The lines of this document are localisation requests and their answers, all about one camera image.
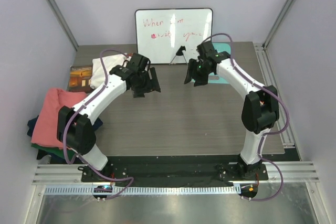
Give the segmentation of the white t shirt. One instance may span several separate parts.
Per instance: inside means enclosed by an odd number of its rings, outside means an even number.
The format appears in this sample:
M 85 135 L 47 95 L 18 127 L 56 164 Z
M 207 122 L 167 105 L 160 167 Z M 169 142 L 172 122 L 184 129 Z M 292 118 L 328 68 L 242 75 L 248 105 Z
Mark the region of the white t shirt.
M 115 67 L 116 65 L 122 65 L 125 60 L 128 58 L 126 56 L 123 56 L 122 54 L 118 55 L 110 55 L 105 56 L 102 58 L 104 66 L 106 68 L 107 73 Z M 100 58 L 96 58 L 92 60 L 92 77 L 91 77 L 91 88 L 96 89 L 98 88 L 102 83 L 105 82 L 105 74 L 103 70 L 103 66 L 101 64 Z

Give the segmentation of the small white whiteboard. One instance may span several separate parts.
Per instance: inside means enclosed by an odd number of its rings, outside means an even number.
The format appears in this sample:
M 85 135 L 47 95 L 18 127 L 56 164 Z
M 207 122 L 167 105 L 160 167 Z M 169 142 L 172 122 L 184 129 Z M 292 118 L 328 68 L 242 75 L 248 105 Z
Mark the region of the small white whiteboard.
M 188 62 L 196 47 L 212 34 L 211 8 L 138 9 L 135 11 L 137 51 L 152 64 L 169 64 L 181 46 Z M 177 56 L 173 63 L 185 63 Z

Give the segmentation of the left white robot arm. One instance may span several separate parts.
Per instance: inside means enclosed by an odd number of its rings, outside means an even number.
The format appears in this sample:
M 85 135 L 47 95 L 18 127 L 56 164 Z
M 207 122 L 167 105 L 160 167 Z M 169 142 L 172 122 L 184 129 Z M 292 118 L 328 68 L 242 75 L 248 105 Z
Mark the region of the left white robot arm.
M 111 177 L 112 169 L 96 145 L 93 125 L 109 104 L 126 91 L 131 90 L 135 98 L 161 91 L 155 68 L 150 64 L 149 58 L 134 53 L 110 71 L 104 68 L 105 80 L 98 88 L 73 107 L 63 106 L 58 112 L 56 136 L 63 149 L 73 150 L 94 169 L 94 176 L 102 182 Z

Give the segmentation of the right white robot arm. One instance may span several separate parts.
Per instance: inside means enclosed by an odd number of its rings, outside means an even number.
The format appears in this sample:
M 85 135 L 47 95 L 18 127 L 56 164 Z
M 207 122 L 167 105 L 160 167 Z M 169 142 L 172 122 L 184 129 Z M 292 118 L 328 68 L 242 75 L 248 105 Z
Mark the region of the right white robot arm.
M 246 136 L 236 172 L 242 179 L 254 179 L 261 169 L 265 138 L 279 119 L 277 89 L 254 80 L 229 53 L 218 52 L 210 41 L 198 45 L 197 52 L 197 59 L 189 60 L 184 82 L 207 85 L 208 76 L 214 73 L 224 78 L 244 99 L 241 120 Z

